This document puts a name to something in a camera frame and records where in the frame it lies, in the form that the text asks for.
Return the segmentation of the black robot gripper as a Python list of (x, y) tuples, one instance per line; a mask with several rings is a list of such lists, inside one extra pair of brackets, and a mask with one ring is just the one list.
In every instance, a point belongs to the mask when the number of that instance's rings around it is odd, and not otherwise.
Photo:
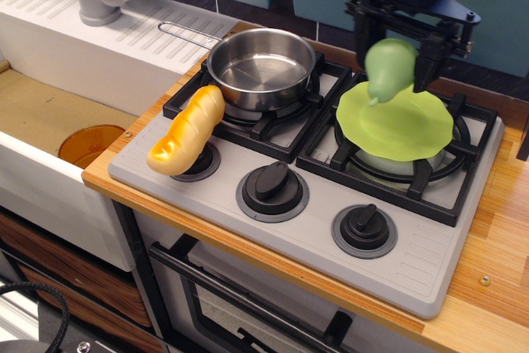
[(472, 30), (481, 21), (456, 0), (347, 0), (355, 21), (355, 48), (365, 68), (369, 49), (392, 31), (420, 41), (414, 69), (414, 93), (426, 91), (439, 78), (450, 56), (470, 54)]

